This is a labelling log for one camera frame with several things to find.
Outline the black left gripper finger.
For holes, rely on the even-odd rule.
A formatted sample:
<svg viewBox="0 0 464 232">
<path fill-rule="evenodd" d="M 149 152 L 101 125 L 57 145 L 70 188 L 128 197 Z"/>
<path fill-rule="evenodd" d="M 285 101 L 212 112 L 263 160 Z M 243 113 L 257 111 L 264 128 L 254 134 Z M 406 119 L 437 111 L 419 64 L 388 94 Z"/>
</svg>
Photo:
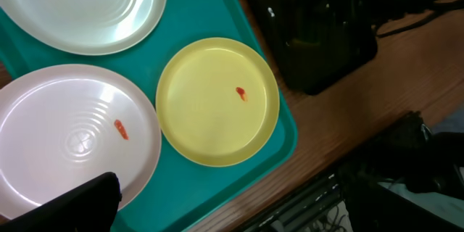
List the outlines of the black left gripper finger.
<svg viewBox="0 0 464 232">
<path fill-rule="evenodd" d="M 122 194 L 115 173 L 106 172 L 1 225 L 8 231 L 109 232 Z"/>
</svg>

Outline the yellow plate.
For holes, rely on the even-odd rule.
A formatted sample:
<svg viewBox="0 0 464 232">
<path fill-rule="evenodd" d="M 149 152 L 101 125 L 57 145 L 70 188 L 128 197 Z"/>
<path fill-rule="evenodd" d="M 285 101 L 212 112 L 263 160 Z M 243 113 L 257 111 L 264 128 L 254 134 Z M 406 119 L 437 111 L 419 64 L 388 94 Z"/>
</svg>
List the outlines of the yellow plate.
<svg viewBox="0 0 464 232">
<path fill-rule="evenodd" d="M 246 91 L 248 101 L 236 87 Z M 159 78 L 155 105 L 174 150 L 199 165 L 228 167 L 268 142 L 280 97 L 260 54 L 240 41 L 215 37 L 190 43 L 172 57 Z"/>
</svg>

